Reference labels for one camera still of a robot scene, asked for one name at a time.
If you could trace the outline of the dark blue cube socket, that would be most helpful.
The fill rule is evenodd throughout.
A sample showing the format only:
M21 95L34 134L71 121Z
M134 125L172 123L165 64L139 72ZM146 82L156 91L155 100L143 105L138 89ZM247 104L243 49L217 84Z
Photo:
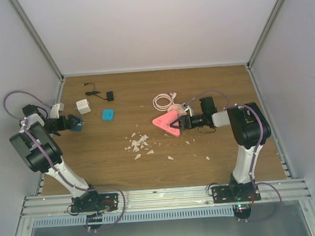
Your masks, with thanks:
M78 132L82 131L84 126L84 122L80 116L75 116L73 119L73 127L70 129L70 131Z

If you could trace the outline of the pink power strip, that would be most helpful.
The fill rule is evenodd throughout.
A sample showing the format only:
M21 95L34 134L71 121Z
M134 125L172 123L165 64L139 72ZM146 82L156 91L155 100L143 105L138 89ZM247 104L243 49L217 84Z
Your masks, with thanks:
M179 137L180 129L171 128L169 125L171 122L178 118L177 112L175 110L165 113L152 121L153 126L164 130L166 133L172 136Z

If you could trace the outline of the pink round socket hub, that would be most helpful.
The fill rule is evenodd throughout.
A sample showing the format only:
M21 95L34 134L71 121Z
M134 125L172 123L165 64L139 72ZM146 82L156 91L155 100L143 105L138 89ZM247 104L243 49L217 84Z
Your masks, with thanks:
M187 115L187 112L183 109L182 105L179 103L175 103L169 106L167 109L167 112L171 112L173 110L177 112L178 117Z

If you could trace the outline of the white tiger cube adapter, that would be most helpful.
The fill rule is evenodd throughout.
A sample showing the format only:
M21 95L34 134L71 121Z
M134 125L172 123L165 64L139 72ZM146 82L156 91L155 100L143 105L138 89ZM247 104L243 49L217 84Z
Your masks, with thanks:
M91 112L90 103L87 99L77 101L76 109L80 115L84 115Z

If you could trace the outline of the light blue plug adapter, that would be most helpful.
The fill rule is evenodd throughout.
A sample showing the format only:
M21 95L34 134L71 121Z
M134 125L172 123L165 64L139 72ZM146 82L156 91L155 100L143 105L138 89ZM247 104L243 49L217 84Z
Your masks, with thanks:
M112 121L114 118L114 110L104 109L101 116L103 121Z

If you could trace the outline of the black plug adapter with cable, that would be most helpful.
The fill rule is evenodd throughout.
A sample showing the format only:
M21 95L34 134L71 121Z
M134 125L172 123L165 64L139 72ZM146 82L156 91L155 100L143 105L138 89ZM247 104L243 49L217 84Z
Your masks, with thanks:
M111 101L114 101L114 92L113 91L107 91L106 92L106 97L102 97L100 95L101 91L97 91L95 88L96 88L96 85L92 82L86 82L86 83L83 83L82 84L83 86L92 86L93 88L91 89L90 92L85 92L85 95L86 96L96 96L104 101L108 101L108 102L111 102Z

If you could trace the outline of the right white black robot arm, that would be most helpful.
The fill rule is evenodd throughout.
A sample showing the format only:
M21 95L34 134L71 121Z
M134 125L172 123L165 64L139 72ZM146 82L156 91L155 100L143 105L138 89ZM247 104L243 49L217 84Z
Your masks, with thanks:
M229 196L241 202L247 195L255 192L255 168L259 152L271 136L263 113L255 102L234 105L219 112L211 96L200 98L202 114L193 115L189 108L187 114L169 124L174 129L193 129L207 126L212 129L230 126L238 144L236 166L228 184Z

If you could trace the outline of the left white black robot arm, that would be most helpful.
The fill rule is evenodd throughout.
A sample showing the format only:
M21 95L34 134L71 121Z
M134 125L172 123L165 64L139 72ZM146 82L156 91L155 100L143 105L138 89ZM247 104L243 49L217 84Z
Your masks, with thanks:
M98 210L102 203L100 194L69 168L62 150L52 138L52 135L60 136L60 131L82 127L81 118L72 114L46 118L38 106L31 104L22 111L20 131L9 141L23 162L33 172L49 175L63 185L72 196L71 210L75 213Z

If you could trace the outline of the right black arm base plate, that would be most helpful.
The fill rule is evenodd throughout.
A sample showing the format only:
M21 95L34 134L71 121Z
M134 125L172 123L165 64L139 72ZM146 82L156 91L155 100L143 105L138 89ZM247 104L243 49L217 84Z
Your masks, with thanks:
M258 187L254 189L251 183L246 184L210 184L207 188L208 195L213 198L214 204L241 203L261 200Z

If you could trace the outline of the aluminium front rail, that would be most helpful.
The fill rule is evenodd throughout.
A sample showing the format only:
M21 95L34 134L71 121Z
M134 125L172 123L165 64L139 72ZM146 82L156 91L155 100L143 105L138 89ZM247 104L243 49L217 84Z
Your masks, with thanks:
M310 200L311 194L303 179L271 181L283 201ZM119 198L118 212L125 205L127 212L187 209L217 206L207 193L207 186L187 186L179 188L125 190L125 200ZM22 218L54 217L67 215L71 204L69 195L32 196L24 199L20 216Z

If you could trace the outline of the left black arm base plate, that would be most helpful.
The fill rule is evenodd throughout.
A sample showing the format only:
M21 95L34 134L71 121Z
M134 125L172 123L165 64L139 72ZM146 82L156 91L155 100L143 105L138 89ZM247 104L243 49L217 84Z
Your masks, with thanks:
M111 212L118 209L118 196L118 193L87 192L80 197L72 198L67 211L74 216L87 212Z

